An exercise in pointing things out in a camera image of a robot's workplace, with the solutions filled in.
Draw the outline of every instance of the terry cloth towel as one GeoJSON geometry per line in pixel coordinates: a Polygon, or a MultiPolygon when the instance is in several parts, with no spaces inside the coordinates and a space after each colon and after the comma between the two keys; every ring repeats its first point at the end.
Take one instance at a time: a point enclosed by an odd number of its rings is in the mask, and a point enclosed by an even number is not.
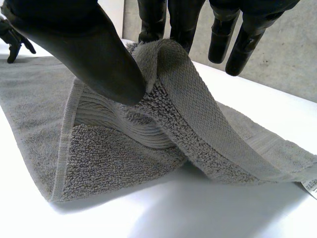
{"type": "Polygon", "coordinates": [[[180,45],[128,49],[147,81],[134,107],[93,92],[55,58],[2,60],[1,106],[48,201],[134,186],[186,161],[222,183],[317,178],[316,155],[217,104],[180,45]]]}

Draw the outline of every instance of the gray wall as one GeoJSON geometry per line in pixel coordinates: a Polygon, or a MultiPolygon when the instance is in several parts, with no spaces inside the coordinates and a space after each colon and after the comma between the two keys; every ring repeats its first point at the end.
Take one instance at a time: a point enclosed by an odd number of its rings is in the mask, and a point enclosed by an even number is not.
{"type": "MultiPolygon", "coordinates": [[[[263,85],[317,102],[317,1],[301,0],[267,29],[241,77],[263,85]]],[[[169,37],[169,15],[165,38],[169,37]]],[[[213,14],[206,1],[201,11],[192,60],[224,70],[222,64],[208,61],[213,14]]],[[[234,31],[228,53],[242,23],[241,15],[234,31]]],[[[125,0],[123,38],[137,41],[141,29],[137,0],[125,0]]]]}

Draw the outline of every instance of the gray towel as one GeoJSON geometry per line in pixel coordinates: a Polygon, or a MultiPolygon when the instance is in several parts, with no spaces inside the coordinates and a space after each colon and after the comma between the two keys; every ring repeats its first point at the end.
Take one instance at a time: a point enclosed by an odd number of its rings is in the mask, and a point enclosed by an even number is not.
{"type": "Polygon", "coordinates": [[[54,58],[0,62],[1,106],[48,201],[134,186],[187,161],[221,183],[317,178],[316,155],[218,104],[177,43],[128,49],[147,81],[134,107],[96,94],[54,58]]]}

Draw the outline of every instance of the white tabletop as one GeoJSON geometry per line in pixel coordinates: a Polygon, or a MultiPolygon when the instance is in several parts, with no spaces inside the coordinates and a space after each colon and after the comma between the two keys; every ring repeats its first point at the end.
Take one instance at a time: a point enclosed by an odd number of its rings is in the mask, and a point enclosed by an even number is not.
{"type": "MultiPolygon", "coordinates": [[[[3,58],[5,48],[0,42],[3,58]]],[[[36,56],[46,56],[41,51],[36,56]]],[[[195,66],[216,100],[317,154],[316,103],[195,66]]],[[[48,204],[24,165],[2,110],[0,127],[0,237],[316,237],[317,201],[300,185],[219,185],[189,166],[133,188],[48,204]]]]}

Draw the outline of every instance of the care tag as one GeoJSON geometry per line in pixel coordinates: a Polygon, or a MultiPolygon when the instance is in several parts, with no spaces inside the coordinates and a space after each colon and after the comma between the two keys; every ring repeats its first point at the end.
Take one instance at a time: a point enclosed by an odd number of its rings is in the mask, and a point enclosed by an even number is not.
{"type": "Polygon", "coordinates": [[[302,185],[314,198],[317,199],[317,179],[302,182],[302,185]]]}

